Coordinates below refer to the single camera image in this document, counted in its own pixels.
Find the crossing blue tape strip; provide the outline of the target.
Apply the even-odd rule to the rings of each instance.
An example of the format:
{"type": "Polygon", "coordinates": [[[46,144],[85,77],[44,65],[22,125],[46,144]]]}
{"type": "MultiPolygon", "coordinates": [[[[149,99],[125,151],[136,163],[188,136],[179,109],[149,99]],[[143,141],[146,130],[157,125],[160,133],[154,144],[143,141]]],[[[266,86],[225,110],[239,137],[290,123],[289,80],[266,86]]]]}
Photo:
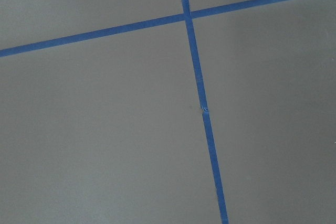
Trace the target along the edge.
{"type": "MultiPolygon", "coordinates": [[[[242,1],[242,2],[221,5],[221,6],[215,6],[215,7],[192,11],[191,19],[213,16],[217,14],[233,12],[236,10],[247,9],[247,8],[252,8],[252,7],[262,6],[262,5],[269,5],[269,4],[285,2],[285,1],[290,1],[290,0],[247,0],[247,1],[242,1]]],[[[116,27],[105,28],[101,30],[90,31],[87,33],[80,33],[76,35],[55,38],[51,40],[35,42],[32,44],[26,44],[26,45],[16,46],[12,48],[2,49],[1,57],[7,57],[7,56],[21,54],[21,53],[35,51],[35,50],[41,50],[41,49],[46,49],[46,48],[51,48],[51,47],[72,44],[72,43],[85,41],[85,40],[91,40],[91,39],[96,39],[96,38],[101,38],[101,37],[106,37],[106,36],[112,36],[116,34],[127,33],[130,31],[141,30],[141,29],[146,29],[146,28],[155,27],[155,26],[162,26],[166,24],[177,23],[183,20],[184,20],[184,14],[176,14],[176,15],[170,15],[166,17],[160,17],[156,19],[150,19],[150,20],[145,20],[141,22],[116,26],[116,27]]]]}

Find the long blue tape strip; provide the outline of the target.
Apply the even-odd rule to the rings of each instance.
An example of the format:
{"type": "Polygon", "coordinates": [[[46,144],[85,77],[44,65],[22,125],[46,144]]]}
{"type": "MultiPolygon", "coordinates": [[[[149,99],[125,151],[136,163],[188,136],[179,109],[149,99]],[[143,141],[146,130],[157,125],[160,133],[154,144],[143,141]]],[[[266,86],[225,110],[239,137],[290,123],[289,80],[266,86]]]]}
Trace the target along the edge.
{"type": "Polygon", "coordinates": [[[188,36],[188,43],[189,43],[191,57],[192,57],[192,64],[193,64],[195,81],[196,81],[196,86],[197,86],[199,106],[202,112],[208,153],[209,153],[209,157],[211,161],[214,185],[215,185],[216,196],[217,196],[218,207],[219,207],[219,214],[221,218],[221,223],[229,224],[229,218],[228,218],[228,213],[226,209],[222,178],[220,174],[216,145],[215,145],[215,140],[213,136],[211,117],[210,117],[208,104],[207,104],[202,67],[201,67],[201,62],[199,59],[200,57],[198,53],[195,29],[194,29],[191,10],[190,10],[190,1],[181,0],[181,2],[182,2],[183,15],[184,15],[184,20],[185,20],[187,36],[188,36]]]}

